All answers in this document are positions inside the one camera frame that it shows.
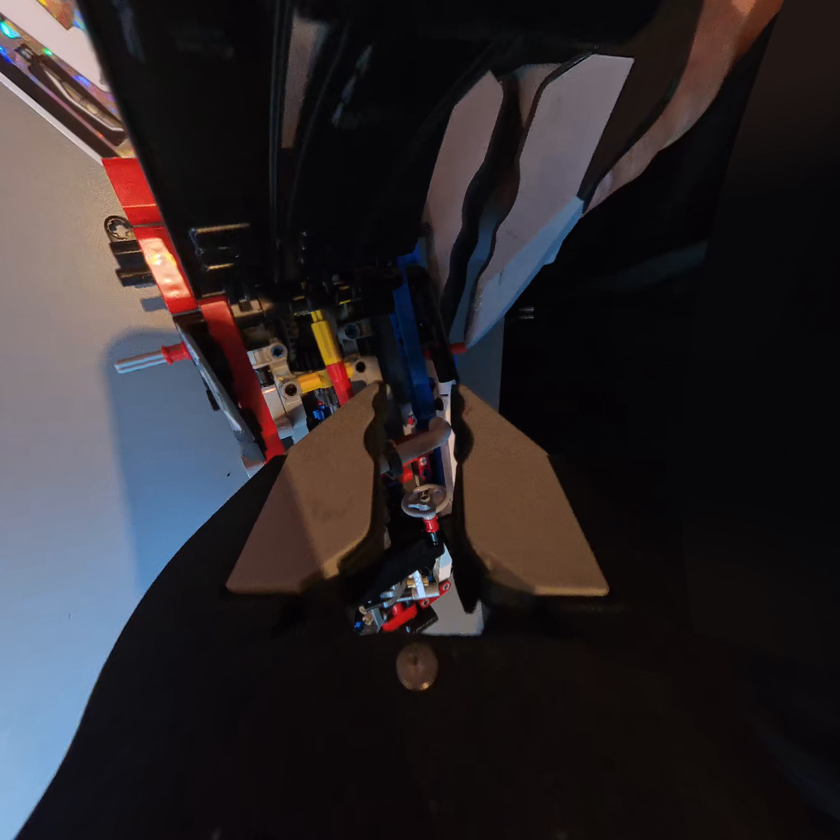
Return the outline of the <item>holographic sticker sheet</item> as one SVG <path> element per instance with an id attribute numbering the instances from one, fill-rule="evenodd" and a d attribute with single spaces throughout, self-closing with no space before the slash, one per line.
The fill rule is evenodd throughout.
<path id="1" fill-rule="evenodd" d="M 1 2 L 1 81 L 91 157 L 135 156 L 77 2 Z"/>

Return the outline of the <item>toy brick vehicle model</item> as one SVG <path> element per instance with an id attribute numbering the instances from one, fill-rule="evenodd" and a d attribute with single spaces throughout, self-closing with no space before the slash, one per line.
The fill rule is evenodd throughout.
<path id="1" fill-rule="evenodd" d="M 283 455 L 350 396 L 315 315 L 365 350 L 422 430 L 444 366 L 424 209 L 448 117 L 513 2 L 81 2 L 135 157 L 105 160 L 156 282 L 245 462 Z"/>

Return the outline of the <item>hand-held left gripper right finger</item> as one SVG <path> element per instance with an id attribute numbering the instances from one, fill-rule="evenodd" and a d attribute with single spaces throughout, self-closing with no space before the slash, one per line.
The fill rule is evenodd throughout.
<path id="1" fill-rule="evenodd" d="M 464 385 L 453 388 L 455 536 L 488 583 L 537 597 L 610 586 L 549 454 Z"/>

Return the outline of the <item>white blue brick panel assembly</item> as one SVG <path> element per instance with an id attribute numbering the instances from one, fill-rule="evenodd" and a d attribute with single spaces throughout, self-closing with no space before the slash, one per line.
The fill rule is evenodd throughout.
<path id="1" fill-rule="evenodd" d="M 463 417 L 458 412 L 463 409 L 463 401 L 459 393 L 458 357 L 466 351 L 463 343 L 449 343 L 451 364 L 445 366 L 444 373 L 451 377 L 442 380 L 438 372 L 437 363 L 433 359 L 433 348 L 427 349 L 427 372 L 433 387 L 435 415 L 429 426 L 440 438 L 448 432 L 446 439 L 438 440 L 434 450 L 436 457 L 434 482 L 443 486 L 448 493 L 448 500 L 444 508 L 437 514 L 440 527 L 448 536 L 455 525 L 460 524 L 458 516 L 461 514 L 463 502 L 464 458 L 470 455 L 469 446 L 472 440 L 469 429 L 463 423 Z"/>

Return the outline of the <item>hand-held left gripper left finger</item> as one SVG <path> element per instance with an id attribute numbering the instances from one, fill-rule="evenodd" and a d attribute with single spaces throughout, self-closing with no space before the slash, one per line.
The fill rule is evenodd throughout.
<path id="1" fill-rule="evenodd" d="M 340 573 L 382 504 L 382 382 L 367 385 L 294 444 L 227 578 L 236 595 L 298 594 Z"/>

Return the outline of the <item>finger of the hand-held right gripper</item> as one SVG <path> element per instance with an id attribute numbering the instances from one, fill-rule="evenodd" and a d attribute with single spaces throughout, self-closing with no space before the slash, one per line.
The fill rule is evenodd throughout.
<path id="1" fill-rule="evenodd" d="M 585 174 L 633 66 L 629 56 L 590 55 L 517 72 L 528 111 L 514 155 L 516 191 L 471 294 L 465 346 L 503 319 L 580 220 Z"/>
<path id="2" fill-rule="evenodd" d="M 519 84 L 485 73 L 456 102 L 437 153 L 424 209 L 427 267 L 444 327 L 466 290 L 480 218 L 520 128 Z"/>

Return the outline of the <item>grey desk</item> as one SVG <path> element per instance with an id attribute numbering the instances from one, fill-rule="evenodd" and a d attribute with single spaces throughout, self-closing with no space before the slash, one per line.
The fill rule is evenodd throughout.
<path id="1" fill-rule="evenodd" d="M 48 789 L 165 562 L 248 480 L 190 364 L 133 381 L 145 340 L 111 278 L 99 163 L 2 93 L 2 838 Z"/>

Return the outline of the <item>person's right hand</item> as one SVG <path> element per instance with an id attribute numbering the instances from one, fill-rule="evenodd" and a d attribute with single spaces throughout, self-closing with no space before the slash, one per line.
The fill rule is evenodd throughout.
<path id="1" fill-rule="evenodd" d="M 665 109 L 646 133 L 604 176 L 591 211 L 650 166 L 697 123 L 737 61 L 774 20 L 782 1 L 704 1 L 686 69 Z"/>

